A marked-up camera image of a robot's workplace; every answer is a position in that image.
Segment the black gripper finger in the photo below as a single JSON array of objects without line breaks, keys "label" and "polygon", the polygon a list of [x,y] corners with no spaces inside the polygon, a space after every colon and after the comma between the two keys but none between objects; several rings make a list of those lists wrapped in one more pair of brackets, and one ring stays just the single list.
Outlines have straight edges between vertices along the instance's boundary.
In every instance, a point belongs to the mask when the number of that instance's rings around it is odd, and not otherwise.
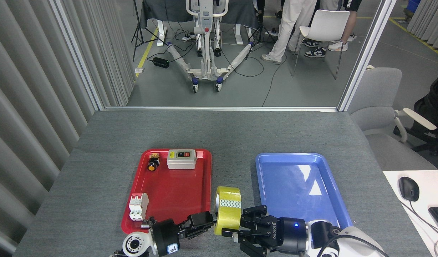
[{"label": "black gripper finger", "polygon": [[189,226],[182,230],[182,238],[192,239],[210,229],[212,225]]},{"label": "black gripper finger", "polygon": [[222,230],[223,237],[230,237],[240,244],[240,250],[247,255],[268,255],[273,246],[263,241],[263,236],[251,230]]},{"label": "black gripper finger", "polygon": [[273,229],[272,222],[275,220],[273,216],[267,215],[268,208],[266,205],[254,206],[243,210],[240,220],[240,226],[252,230],[268,230]]},{"label": "black gripper finger", "polygon": [[187,220],[179,224],[179,227],[182,231],[208,229],[213,226],[216,221],[217,217],[215,214],[205,211],[188,215]]}]

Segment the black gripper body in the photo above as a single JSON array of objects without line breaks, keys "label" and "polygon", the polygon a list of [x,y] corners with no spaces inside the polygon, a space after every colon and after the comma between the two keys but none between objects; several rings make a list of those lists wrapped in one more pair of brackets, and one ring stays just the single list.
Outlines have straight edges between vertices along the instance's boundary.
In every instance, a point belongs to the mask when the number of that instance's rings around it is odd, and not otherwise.
[{"label": "black gripper body", "polygon": [[268,249],[292,255],[306,252],[307,228],[304,219],[276,218],[270,224]]},{"label": "black gripper body", "polygon": [[179,232],[181,230],[180,225],[174,223],[171,218],[152,226],[152,236],[159,256],[173,254],[180,250]]}]

